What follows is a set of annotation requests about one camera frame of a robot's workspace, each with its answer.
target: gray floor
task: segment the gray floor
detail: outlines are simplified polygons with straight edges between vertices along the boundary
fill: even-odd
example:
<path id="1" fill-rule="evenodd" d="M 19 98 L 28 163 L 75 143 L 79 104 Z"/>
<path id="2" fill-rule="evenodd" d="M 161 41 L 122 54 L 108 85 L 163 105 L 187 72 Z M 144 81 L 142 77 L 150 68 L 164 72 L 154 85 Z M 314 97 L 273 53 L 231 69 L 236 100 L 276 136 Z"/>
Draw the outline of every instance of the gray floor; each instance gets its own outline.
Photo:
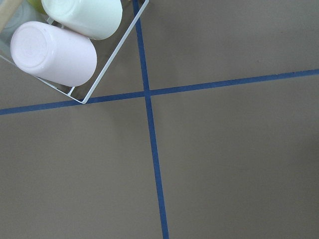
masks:
<path id="1" fill-rule="evenodd" d="M 319 69 L 319 1 L 151 0 L 151 89 Z M 67 101 L 0 62 L 0 109 Z M 143 90 L 133 31 L 94 96 Z M 319 75 L 152 96 L 171 239 L 319 238 Z M 0 238 L 162 238 L 144 98 L 0 116 Z"/>

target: green object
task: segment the green object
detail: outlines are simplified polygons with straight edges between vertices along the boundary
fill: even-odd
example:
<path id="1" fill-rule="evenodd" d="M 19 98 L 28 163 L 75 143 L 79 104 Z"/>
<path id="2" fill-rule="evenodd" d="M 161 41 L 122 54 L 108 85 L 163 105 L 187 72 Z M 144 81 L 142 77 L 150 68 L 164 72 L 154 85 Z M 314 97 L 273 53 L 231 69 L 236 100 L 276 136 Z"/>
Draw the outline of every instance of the green object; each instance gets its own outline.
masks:
<path id="1" fill-rule="evenodd" d="M 46 12 L 43 9 L 41 0 L 27 0 L 35 10 L 37 10 L 39 13 L 46 14 Z"/>

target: pink cup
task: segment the pink cup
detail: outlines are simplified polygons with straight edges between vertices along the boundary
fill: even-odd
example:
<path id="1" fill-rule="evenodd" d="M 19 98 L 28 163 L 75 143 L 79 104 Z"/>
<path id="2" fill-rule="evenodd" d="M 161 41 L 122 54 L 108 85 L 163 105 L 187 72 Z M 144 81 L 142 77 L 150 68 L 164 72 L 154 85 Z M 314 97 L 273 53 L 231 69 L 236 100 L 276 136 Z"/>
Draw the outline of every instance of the pink cup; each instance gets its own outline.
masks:
<path id="1" fill-rule="evenodd" d="M 96 51 L 87 37 L 45 23 L 21 25 L 10 47 L 18 68 L 62 85 L 82 85 L 96 69 Z"/>

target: cup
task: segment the cup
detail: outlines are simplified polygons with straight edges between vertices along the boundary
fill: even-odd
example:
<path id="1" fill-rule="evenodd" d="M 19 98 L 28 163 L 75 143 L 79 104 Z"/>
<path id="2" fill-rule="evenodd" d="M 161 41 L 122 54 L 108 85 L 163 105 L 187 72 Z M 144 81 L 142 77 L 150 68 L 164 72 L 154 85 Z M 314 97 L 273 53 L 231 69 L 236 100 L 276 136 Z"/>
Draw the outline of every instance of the cup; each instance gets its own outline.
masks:
<path id="1" fill-rule="evenodd" d="M 55 21 L 95 40 L 110 37 L 122 20 L 121 0 L 42 0 Z"/>
<path id="2" fill-rule="evenodd" d="M 27 1 L 24 0 L 0 33 L 0 49 L 6 56 L 10 57 L 10 41 L 14 31 L 28 21 L 44 22 L 44 19 Z"/>
<path id="3" fill-rule="evenodd" d="M 71 87 L 87 82 L 97 64 L 89 38 L 36 21 L 27 22 L 15 31 L 11 55 L 22 71 Z"/>

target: blue painter's tape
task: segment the blue painter's tape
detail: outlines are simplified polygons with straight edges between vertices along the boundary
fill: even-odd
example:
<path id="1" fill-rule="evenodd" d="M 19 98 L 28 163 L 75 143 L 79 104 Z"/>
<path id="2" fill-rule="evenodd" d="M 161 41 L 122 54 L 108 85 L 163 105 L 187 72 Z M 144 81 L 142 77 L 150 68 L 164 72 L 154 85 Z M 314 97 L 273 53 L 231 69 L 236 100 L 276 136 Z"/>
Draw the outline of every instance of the blue painter's tape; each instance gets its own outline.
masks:
<path id="1" fill-rule="evenodd" d="M 234 85 L 242 85 L 242 84 L 248 84 L 248 83 L 254 83 L 254 82 L 273 81 L 273 80 L 281 80 L 281 79 L 287 79 L 287 78 L 313 76 L 313 75 L 319 75 L 319 69 L 151 90 L 151 95 L 152 96 L 165 95 L 165 94 L 172 94 L 172 93 L 178 93 L 178 92 L 196 91 L 196 90 L 203 90 L 203 89 L 210 89 L 210 88 L 217 88 L 217 87 L 234 86 Z"/>
<path id="2" fill-rule="evenodd" d="M 133 0 L 133 7 L 134 7 L 134 14 L 136 15 L 139 11 L 138 0 Z M 153 166 L 154 166 L 154 173 L 155 173 L 155 183 L 156 183 L 156 190 L 158 194 L 161 230 L 162 230 L 163 239 L 169 239 L 165 202 L 164 202 L 164 193 L 163 193 L 161 175 L 160 175 L 159 152 L 158 152 L 157 141 L 156 141 L 156 132 L 155 132 L 153 109 L 152 109 L 152 100 L 150 95 L 149 77 L 148 77 L 148 71 L 147 71 L 145 49 L 144 49 L 144 42 L 143 42 L 143 35 L 142 35 L 142 26 L 141 26 L 140 20 L 138 20 L 136 23 L 136 33 L 138 38 L 143 86 L 144 86 L 144 92 L 145 92 L 145 103 L 146 103 L 146 111 L 147 111 L 148 124 L 149 124 Z"/>
<path id="3" fill-rule="evenodd" d="M 118 94 L 112 96 L 101 96 L 101 97 L 93 97 L 90 98 L 87 104 L 93 103 L 101 103 L 107 101 L 117 101 L 117 100 L 124 100 L 124 99 L 133 99 L 138 97 L 143 97 L 144 92 L 133 92 L 133 93 L 125 93 L 125 94 Z M 62 101 L 62 102 L 54 102 L 54 103 L 47 103 L 47 104 L 40 104 L 40 105 L 33 105 L 33 106 L 23 106 L 23 107 L 15 107 L 15 108 L 8 108 L 0 110 L 1 115 L 10 115 L 10 114 L 17 114 L 23 112 L 31 112 L 31 111 L 42 111 L 42 110 L 49 110 L 55 108 L 62 108 L 68 106 L 78 106 L 81 103 L 77 101 Z"/>

